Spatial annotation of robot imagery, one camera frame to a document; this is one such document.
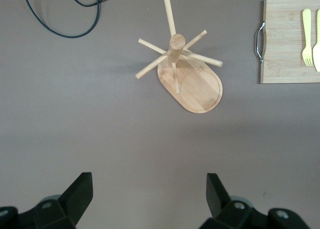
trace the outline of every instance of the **bamboo wood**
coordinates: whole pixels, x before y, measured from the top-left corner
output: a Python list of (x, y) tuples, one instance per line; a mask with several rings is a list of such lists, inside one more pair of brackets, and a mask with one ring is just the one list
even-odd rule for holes
[(170, 0), (164, 0), (166, 17), (168, 18), (169, 29), (171, 36), (176, 34), (176, 27), (174, 22), (174, 15), (172, 14), (171, 2)]
[[(201, 32), (199, 35), (197, 35), (195, 38), (193, 38), (191, 41), (189, 41), (184, 47), (183, 50), (187, 50), (189, 49), (193, 44), (195, 44), (197, 41), (199, 41), (205, 34), (207, 34), (207, 31), (204, 30), (203, 32)], [(146, 46), (147, 48), (150, 48), (160, 54), (164, 54), (166, 51), (157, 47), (156, 45), (151, 44), (150, 42), (147, 42), (143, 39), (139, 39), (138, 41), (140, 44)]]
[(178, 83), (177, 66), (176, 66), (175, 63), (172, 63), (171, 65), (172, 65), (175, 93), (180, 94), (179, 83)]
[(158, 76), (163, 86), (186, 110), (206, 113), (219, 104), (223, 94), (221, 80), (204, 62), (181, 55), (176, 70), (180, 94), (176, 92), (172, 65), (168, 60), (158, 65)]
[(204, 30), (199, 35), (197, 35), (195, 38), (193, 38), (191, 41), (189, 41), (183, 48), (183, 50), (189, 49), (193, 44), (195, 44), (197, 41), (199, 41), (205, 34), (207, 34), (207, 31)]
[(320, 9), (316, 14), (316, 44), (312, 49), (313, 62), (316, 71), (320, 72)]
[(192, 53), (192, 52), (187, 51), (187, 50), (183, 50), (181, 52), (181, 54), (186, 56), (186, 57), (197, 59), (197, 60), (200, 60), (200, 61), (205, 62), (205, 63), (212, 64), (212, 65), (217, 66), (217, 67), (222, 67), (222, 64), (223, 64), (222, 61), (219, 61), (219, 60), (216, 60), (216, 59), (212, 59), (212, 58), (209, 58), (209, 57), (206, 57), (206, 56), (203, 56), (203, 55), (195, 54), (195, 53)]
[(135, 77), (140, 79), (145, 74), (150, 72), (153, 68), (155, 68), (159, 63), (161, 63), (162, 61), (167, 59), (170, 56), (170, 54), (171, 54), (171, 52), (168, 50), (166, 53), (164, 53), (163, 55), (159, 56), (156, 60), (154, 60), (149, 65), (147, 65), (145, 68), (143, 68), (141, 71), (139, 71), (137, 74), (135, 74)]
[(180, 54), (186, 45), (186, 39), (181, 34), (174, 34), (170, 38), (169, 51), (171, 55), (169, 56), (170, 63), (176, 63), (180, 57)]
[(316, 13), (320, 0), (265, 0), (260, 81), (264, 84), (320, 83), (320, 73), (306, 66), (302, 11), (311, 10), (311, 46), (316, 43)]
[(156, 52), (158, 52), (158, 53), (160, 53), (160, 54), (165, 54), (165, 53), (166, 53), (165, 50), (163, 50), (163, 49), (157, 47), (156, 45), (153, 45), (153, 44), (151, 44), (151, 43), (149, 43), (149, 42), (147, 42), (147, 41), (145, 41), (145, 40), (143, 40), (143, 39), (141, 39), (141, 38), (139, 39), (138, 42), (139, 42), (140, 44), (146, 46), (147, 48), (150, 48), (150, 49), (152, 49), (152, 50), (154, 50), (154, 51), (156, 51)]

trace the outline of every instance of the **wooden dowel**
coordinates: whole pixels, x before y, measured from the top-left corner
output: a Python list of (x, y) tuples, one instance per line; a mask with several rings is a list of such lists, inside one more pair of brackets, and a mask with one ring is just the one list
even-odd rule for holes
[(164, 0), (165, 10), (166, 10), (166, 17), (168, 18), (169, 29), (171, 36), (176, 34), (176, 27), (174, 22), (174, 15), (172, 14), (172, 8), (170, 0)]
[(165, 50), (162, 50), (161, 48), (157, 47), (156, 45), (153, 45), (153, 44), (151, 44), (150, 42), (147, 42), (147, 41), (145, 41), (145, 40), (143, 40), (143, 39), (141, 39), (141, 38), (139, 39), (138, 42), (139, 42), (140, 44), (146, 46), (147, 48), (150, 48), (150, 49), (152, 49), (152, 50), (154, 50), (154, 51), (156, 51), (156, 52), (158, 52), (158, 53), (160, 53), (160, 54), (165, 54), (165, 53), (166, 53)]
[(175, 93), (180, 94), (179, 84), (178, 84), (177, 67), (176, 67), (176, 64), (175, 64), (175, 63), (172, 63), (171, 65), (172, 65), (172, 72), (173, 72)]
[(154, 60), (149, 65), (147, 65), (145, 68), (143, 68), (141, 71), (139, 71), (137, 74), (135, 74), (135, 77), (140, 79), (145, 74), (150, 72), (153, 68), (155, 68), (159, 63), (161, 63), (162, 61), (167, 59), (167, 57), (169, 57), (170, 54), (171, 54), (171, 52), (168, 50), (166, 53), (164, 53), (163, 55), (159, 56), (156, 60)]
[(197, 35), (195, 38), (193, 38), (191, 41), (189, 41), (183, 48), (183, 50), (187, 50), (189, 47), (191, 47), (193, 44), (195, 44), (197, 41), (199, 41), (205, 34), (207, 34), (207, 31), (204, 30), (199, 35)]
[(217, 67), (222, 67), (222, 64), (223, 64), (222, 61), (215, 60), (215, 59), (203, 56), (203, 55), (195, 54), (195, 53), (192, 53), (192, 52), (186, 51), (186, 50), (183, 50), (181, 52), (181, 54), (186, 56), (186, 57), (197, 59), (197, 60), (203, 61), (205, 63), (212, 64), (212, 65), (217, 66)]
[(186, 45), (186, 39), (181, 34), (174, 34), (170, 38), (169, 51), (171, 55), (169, 57), (170, 63), (176, 63), (180, 57), (180, 54)]

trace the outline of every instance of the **metal handle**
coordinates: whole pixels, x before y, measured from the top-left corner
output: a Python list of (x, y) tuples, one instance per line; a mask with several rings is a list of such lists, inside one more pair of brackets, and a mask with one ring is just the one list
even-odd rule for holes
[(262, 29), (265, 27), (266, 22), (262, 22), (261, 27), (259, 28), (259, 30), (256, 32), (255, 34), (255, 52), (257, 53), (257, 55), (259, 56), (260, 59), (260, 63), (264, 63), (264, 58), (263, 56), (260, 54), (259, 52), (259, 34), (262, 31)]

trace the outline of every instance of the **wooden fork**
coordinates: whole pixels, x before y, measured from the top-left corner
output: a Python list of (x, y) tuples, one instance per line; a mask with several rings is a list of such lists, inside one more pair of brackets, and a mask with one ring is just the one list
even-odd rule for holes
[(302, 51), (302, 58), (307, 67), (314, 65), (311, 49), (311, 10), (306, 8), (302, 11), (302, 21), (305, 36), (305, 48)]

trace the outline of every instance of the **cutting board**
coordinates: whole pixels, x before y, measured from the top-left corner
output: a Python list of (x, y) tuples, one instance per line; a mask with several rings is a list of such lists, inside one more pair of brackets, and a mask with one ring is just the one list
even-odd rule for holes
[(311, 10), (311, 47), (316, 44), (320, 0), (265, 0), (261, 83), (320, 83), (320, 72), (302, 58), (303, 9)]

